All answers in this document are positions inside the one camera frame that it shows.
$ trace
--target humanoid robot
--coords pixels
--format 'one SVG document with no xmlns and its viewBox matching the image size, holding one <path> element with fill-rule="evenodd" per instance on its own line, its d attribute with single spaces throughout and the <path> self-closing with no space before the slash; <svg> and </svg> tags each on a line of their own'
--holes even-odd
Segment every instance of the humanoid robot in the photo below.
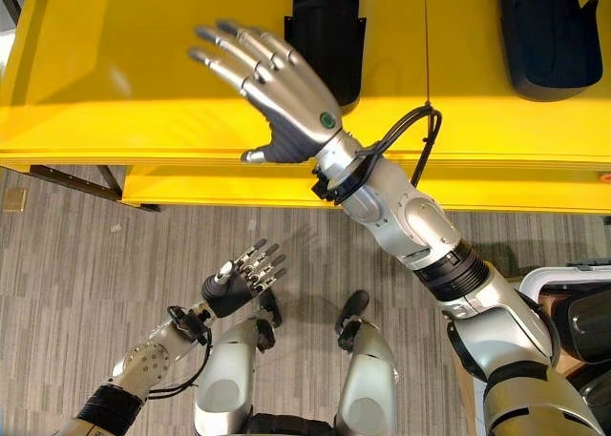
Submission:
<svg viewBox="0 0 611 436">
<path fill-rule="evenodd" d="M 342 126 L 333 95 L 304 59 L 267 31 L 221 21 L 197 34 L 232 58 L 195 48 L 190 55 L 234 87 L 268 120 L 271 142 L 246 152 L 246 162 L 298 163 L 316 159 L 314 193 L 341 205 L 379 245 L 411 270 L 449 319 L 448 335 L 463 366 L 487 383 L 486 431 L 495 436 L 602 435 L 583 399 L 557 371 L 558 333 L 538 305 L 483 261 L 442 209 L 415 187 L 441 123 L 429 103 L 402 117 L 386 136 L 363 148 Z M 415 120 L 429 119 L 424 159 L 408 180 L 383 153 Z M 206 346 L 210 325 L 255 297 L 262 310 L 215 342 L 199 378 L 195 430 L 200 436 L 285 434 L 386 436 L 396 431 L 396 381 L 389 346 L 362 317 L 367 295 L 357 292 L 340 314 L 340 346 L 352 352 L 333 425 L 252 412 L 255 349 L 273 345 L 280 321 L 269 285 L 271 252 L 249 248 L 208 278 L 202 302 L 171 319 L 121 360 L 61 436 L 122 436 L 165 372 L 193 346 Z M 176 393 L 179 387 L 156 390 Z"/>
</svg>

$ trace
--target silver robotic hand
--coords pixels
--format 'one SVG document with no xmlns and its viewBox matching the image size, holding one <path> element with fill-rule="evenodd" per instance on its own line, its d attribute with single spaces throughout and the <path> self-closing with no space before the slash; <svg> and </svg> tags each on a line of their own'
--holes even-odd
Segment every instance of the silver robotic hand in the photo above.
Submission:
<svg viewBox="0 0 611 436">
<path fill-rule="evenodd" d="M 302 162 L 316 155 L 342 129 L 340 108 L 304 59 L 270 33 L 243 29 L 231 21 L 196 33 L 237 61 L 221 60 L 200 48 L 189 50 L 246 97 L 269 121 L 271 142 L 242 155 L 248 162 Z"/>
<path fill-rule="evenodd" d="M 489 434 L 602 434 L 578 392 L 553 368 L 559 349 L 553 324 L 477 255 L 399 166 L 383 157 L 367 165 L 368 152 L 343 130 L 335 99 L 293 48 L 228 21 L 196 33 L 227 53 L 221 58 L 193 48 L 190 55 L 270 123 L 271 143 L 242 160 L 316 158 L 315 192 L 366 226 L 426 285 L 450 320 L 448 334 L 461 362 L 488 383 Z"/>
<path fill-rule="evenodd" d="M 272 259 L 279 246 L 274 244 L 265 250 L 264 246 L 265 240 L 259 240 L 208 277 L 201 287 L 203 301 L 188 309 L 168 307 L 170 319 L 153 330 L 144 342 L 134 345 L 116 363 L 107 381 L 55 436 L 123 436 L 148 400 L 170 398 L 191 386 L 210 356 L 210 327 L 214 320 L 228 316 L 264 295 L 286 273 L 285 269 L 278 269 L 284 255 Z M 264 309 L 275 322 L 274 307 Z M 256 343 L 261 350 L 273 345 L 273 333 L 267 320 L 256 320 L 253 333 L 258 336 Z M 184 384 L 153 389 L 198 343 L 206 350 L 196 375 Z"/>
</svg>

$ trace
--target black band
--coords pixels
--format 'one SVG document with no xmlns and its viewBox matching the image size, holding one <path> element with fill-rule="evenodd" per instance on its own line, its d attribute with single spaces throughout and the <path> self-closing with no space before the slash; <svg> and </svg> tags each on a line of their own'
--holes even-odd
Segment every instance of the black band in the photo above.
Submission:
<svg viewBox="0 0 611 436">
<path fill-rule="evenodd" d="M 335 205 L 341 204 L 367 183 L 373 172 L 373 165 L 375 165 L 379 157 L 375 155 L 365 156 L 356 169 L 342 183 L 331 190 L 328 189 L 328 178 L 320 169 L 315 169 L 314 174 L 318 177 L 318 181 L 312 187 L 312 191 L 320 199 L 332 200 Z"/>
<path fill-rule="evenodd" d="M 77 419 L 123 436 L 136 419 L 142 400 L 113 385 L 102 385 L 83 406 Z"/>
<path fill-rule="evenodd" d="M 448 255 L 414 271 L 438 301 L 453 301 L 471 293 L 490 274 L 486 263 L 466 241 L 458 242 Z"/>
<path fill-rule="evenodd" d="M 531 379 L 539 379 L 540 381 L 547 382 L 547 365 L 523 361 L 505 364 L 499 369 L 495 369 L 488 378 L 488 384 L 484 390 L 484 399 L 496 384 L 500 384 L 501 382 L 508 381 L 515 377 L 530 377 Z"/>
</svg>

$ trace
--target gray carpet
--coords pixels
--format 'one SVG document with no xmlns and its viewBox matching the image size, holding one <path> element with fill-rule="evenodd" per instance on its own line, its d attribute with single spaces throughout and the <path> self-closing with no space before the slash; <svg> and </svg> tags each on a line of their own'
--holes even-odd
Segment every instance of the gray carpet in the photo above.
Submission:
<svg viewBox="0 0 611 436">
<path fill-rule="evenodd" d="M 373 299 L 369 318 L 401 374 L 398 434 L 467 433 L 432 297 L 342 212 L 185 206 L 151 214 L 13 173 L 5 185 L 29 191 L 24 213 L 0 218 L 4 435 L 52 434 L 123 352 L 165 319 L 168 304 L 191 304 L 203 278 L 260 237 L 280 242 L 289 274 L 275 288 L 284 310 L 277 344 L 257 360 L 257 411 L 331 421 L 348 368 L 332 324 L 345 298 L 364 288 Z M 611 251 L 598 217 L 451 217 L 508 276 Z M 252 310 L 217 323 L 215 334 Z M 167 383 L 190 375 L 201 353 Z M 149 403 L 129 434 L 192 434 L 192 396 Z"/>
</svg>

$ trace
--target yellow shelf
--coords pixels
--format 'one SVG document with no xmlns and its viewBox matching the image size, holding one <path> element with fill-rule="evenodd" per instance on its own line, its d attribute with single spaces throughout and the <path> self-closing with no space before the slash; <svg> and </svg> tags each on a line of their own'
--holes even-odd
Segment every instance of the yellow shelf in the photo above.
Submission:
<svg viewBox="0 0 611 436">
<path fill-rule="evenodd" d="M 410 173 L 412 167 L 406 167 Z M 129 203 L 330 207 L 312 192 L 315 177 L 302 164 L 134 166 L 125 181 Z M 509 169 L 498 165 L 431 164 L 419 189 L 449 210 L 611 213 L 611 184 L 596 171 Z"/>
<path fill-rule="evenodd" d="M 327 205 L 306 166 L 237 164 L 268 141 L 267 123 L 185 54 L 200 43 L 192 28 L 220 17 L 282 34 L 291 1 L 26 0 L 0 85 L 0 165 L 136 165 L 126 202 Z M 452 209 L 608 212 L 611 0 L 597 17 L 602 80 L 551 103 L 513 91 L 498 0 L 427 4 L 444 121 L 422 189 Z M 362 97 L 344 124 L 367 145 L 426 99 L 424 0 L 361 0 L 360 12 Z M 424 134 L 419 123 L 388 156 L 409 169 Z"/>
</svg>

